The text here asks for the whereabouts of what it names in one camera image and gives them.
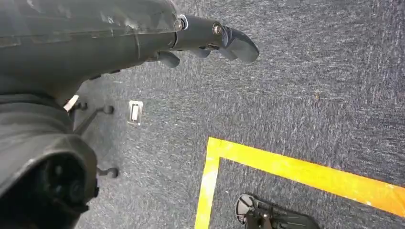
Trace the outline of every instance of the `chair leg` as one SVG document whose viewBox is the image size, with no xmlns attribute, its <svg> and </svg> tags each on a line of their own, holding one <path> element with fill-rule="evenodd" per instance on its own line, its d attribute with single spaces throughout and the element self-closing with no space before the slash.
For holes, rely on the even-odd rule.
<svg viewBox="0 0 405 229">
<path fill-rule="evenodd" d="M 80 124 L 79 126 L 74 130 L 74 133 L 77 135 L 83 135 L 83 133 L 86 131 L 86 129 L 89 127 L 91 122 L 94 120 L 94 118 L 97 116 L 99 112 L 103 112 L 107 115 L 110 115 L 114 112 L 114 107 L 113 106 L 103 106 L 95 109 L 88 117 L 86 117 Z"/>
</svg>

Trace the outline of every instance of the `yellow floor marking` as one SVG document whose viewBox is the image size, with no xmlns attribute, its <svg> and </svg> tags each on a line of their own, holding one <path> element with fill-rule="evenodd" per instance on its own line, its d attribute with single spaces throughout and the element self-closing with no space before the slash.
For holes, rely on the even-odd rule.
<svg viewBox="0 0 405 229">
<path fill-rule="evenodd" d="M 405 217 L 405 188 L 215 138 L 208 140 L 195 229 L 208 229 L 220 158 Z"/>
</svg>

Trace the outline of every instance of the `metal bolt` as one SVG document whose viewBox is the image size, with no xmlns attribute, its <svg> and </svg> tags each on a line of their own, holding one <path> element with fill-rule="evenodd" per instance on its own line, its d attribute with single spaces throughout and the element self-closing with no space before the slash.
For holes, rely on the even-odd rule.
<svg viewBox="0 0 405 229">
<path fill-rule="evenodd" d="M 222 26 L 220 24 L 218 24 L 218 23 L 214 24 L 213 33 L 215 35 L 221 35 L 222 34 Z"/>
<path fill-rule="evenodd" d="M 174 22 L 174 26 L 176 27 L 176 29 L 178 30 L 182 30 L 184 28 L 184 22 L 181 19 L 178 19 Z"/>
</svg>

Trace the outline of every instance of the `caster wheel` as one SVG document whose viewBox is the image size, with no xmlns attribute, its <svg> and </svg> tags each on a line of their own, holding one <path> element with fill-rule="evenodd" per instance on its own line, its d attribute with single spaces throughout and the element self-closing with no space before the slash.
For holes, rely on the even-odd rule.
<svg viewBox="0 0 405 229">
<path fill-rule="evenodd" d="M 79 109 L 80 110 L 87 110 L 88 106 L 87 103 L 79 103 Z"/>
<path fill-rule="evenodd" d="M 107 170 L 97 168 L 97 173 L 99 176 L 110 176 L 111 178 L 117 178 L 119 175 L 119 170 L 116 167 L 112 167 Z"/>
<path fill-rule="evenodd" d="M 110 115 L 114 112 L 114 107 L 113 106 L 104 106 L 103 112 L 107 115 Z"/>
<path fill-rule="evenodd" d="M 119 175 L 119 170 L 117 168 L 111 168 L 109 172 L 111 174 L 111 178 L 117 178 Z"/>
</svg>

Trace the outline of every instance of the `office chair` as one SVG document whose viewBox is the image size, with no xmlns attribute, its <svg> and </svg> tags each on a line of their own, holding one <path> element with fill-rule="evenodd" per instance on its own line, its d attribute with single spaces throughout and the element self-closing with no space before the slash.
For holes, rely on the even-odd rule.
<svg viewBox="0 0 405 229">
<path fill-rule="evenodd" d="M 79 96 L 74 95 L 64 106 L 64 109 L 69 113 L 72 121 L 75 121 L 75 111 L 82 110 L 85 111 L 88 109 L 88 105 L 85 102 L 79 101 Z M 98 113 L 105 113 L 107 115 L 112 115 L 114 113 L 114 107 L 105 105 L 103 107 L 98 107 L 94 109 L 77 127 L 74 129 L 74 133 L 82 136 L 87 128 L 90 126 L 92 121 L 95 119 Z M 106 170 L 102 170 L 97 166 L 97 174 L 99 176 L 107 176 L 111 174 L 111 178 L 117 178 L 119 174 L 119 169 L 117 167 L 111 167 Z"/>
</svg>

